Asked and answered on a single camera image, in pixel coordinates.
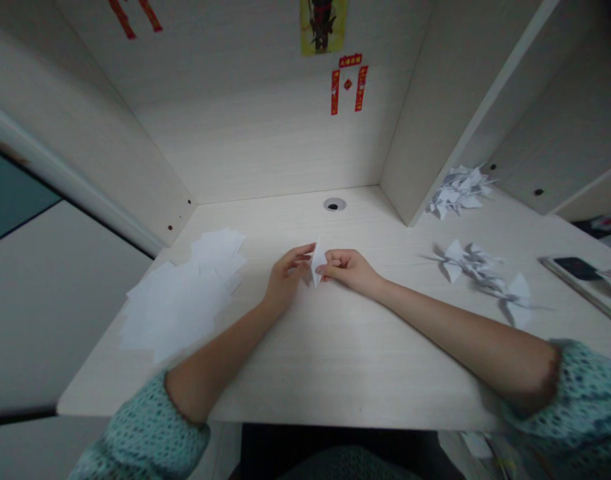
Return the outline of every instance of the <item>paper sheet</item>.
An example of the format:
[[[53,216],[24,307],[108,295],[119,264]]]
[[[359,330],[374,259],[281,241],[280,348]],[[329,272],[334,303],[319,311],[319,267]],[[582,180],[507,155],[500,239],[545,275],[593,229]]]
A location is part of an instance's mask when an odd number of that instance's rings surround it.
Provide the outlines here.
[[[192,244],[189,262],[164,263],[131,289],[121,348],[152,349],[159,363],[210,335],[241,283],[244,240],[230,229],[204,233]]]
[[[463,208],[481,208],[483,204],[478,197],[492,193],[492,189],[487,187],[492,182],[493,180],[489,180],[487,175],[480,172],[479,167],[452,168],[434,194],[427,211],[434,212],[443,220],[450,210],[460,215]]]
[[[517,329],[525,329],[532,319],[534,308],[530,303],[530,288],[525,277],[519,273],[508,286],[505,280],[493,271],[497,263],[503,260],[491,256],[475,243],[465,249],[458,239],[454,240],[448,249],[437,257],[447,272],[450,283],[454,283],[462,273],[471,277],[482,292],[499,298],[502,309]]]
[[[320,244],[320,235],[316,238],[316,248],[314,249],[314,253],[312,254],[312,260],[310,261],[310,268],[312,270],[312,281],[314,282],[314,287],[318,287],[318,282],[320,282],[320,278],[322,275],[316,273],[316,268],[320,265],[326,265],[327,260],[325,259],[325,250]]]

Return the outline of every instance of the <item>black phone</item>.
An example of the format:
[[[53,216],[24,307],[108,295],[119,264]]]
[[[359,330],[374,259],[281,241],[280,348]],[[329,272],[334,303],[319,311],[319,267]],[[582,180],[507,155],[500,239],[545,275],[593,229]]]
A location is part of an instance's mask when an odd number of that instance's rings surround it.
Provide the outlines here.
[[[578,257],[565,257],[554,259],[554,261],[579,280],[601,280],[601,276],[596,273],[596,269]]]

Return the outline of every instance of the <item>poster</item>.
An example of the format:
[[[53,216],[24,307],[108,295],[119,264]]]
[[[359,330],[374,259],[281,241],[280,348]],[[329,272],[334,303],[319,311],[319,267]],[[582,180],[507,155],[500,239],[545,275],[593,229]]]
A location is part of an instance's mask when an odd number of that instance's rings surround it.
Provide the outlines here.
[[[301,0],[301,55],[342,50],[347,0]]]

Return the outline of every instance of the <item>sleeve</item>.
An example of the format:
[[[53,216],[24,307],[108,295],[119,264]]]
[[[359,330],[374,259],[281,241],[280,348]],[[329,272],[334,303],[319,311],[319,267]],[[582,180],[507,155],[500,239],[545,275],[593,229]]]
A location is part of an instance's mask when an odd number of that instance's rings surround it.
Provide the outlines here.
[[[209,439],[207,425],[190,424],[172,404],[162,372],[123,404],[69,478],[184,479],[196,468]]]
[[[611,360],[577,341],[552,342],[561,348],[554,400],[529,417],[505,404],[505,419],[555,478],[611,478]]]

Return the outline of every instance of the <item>desk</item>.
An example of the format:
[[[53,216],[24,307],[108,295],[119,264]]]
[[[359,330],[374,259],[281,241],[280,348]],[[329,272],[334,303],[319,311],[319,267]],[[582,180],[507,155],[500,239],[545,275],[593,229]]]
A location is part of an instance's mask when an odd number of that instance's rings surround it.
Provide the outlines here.
[[[323,208],[341,197],[347,208]],[[379,187],[267,197],[201,205],[165,261],[188,261],[202,232],[231,227],[247,236],[243,283],[217,318],[215,335],[263,296],[271,265],[291,247],[320,234],[326,248],[359,250],[386,278],[466,310],[506,323],[498,300],[474,290],[462,276],[446,280],[434,244],[454,238],[480,244],[506,259],[511,281],[522,272],[535,304],[527,330],[539,337],[569,337],[611,357],[611,320],[539,264],[545,255],[577,255],[611,267],[611,250],[556,216],[542,217],[496,190],[481,209],[451,213],[445,221],[424,214],[406,228]],[[151,351],[119,349],[125,318],[119,313],[58,404],[61,415],[113,415],[161,366]],[[289,312],[253,353],[224,392],[210,418],[217,421],[494,430],[496,397],[456,361],[384,307],[336,283],[301,285]]]

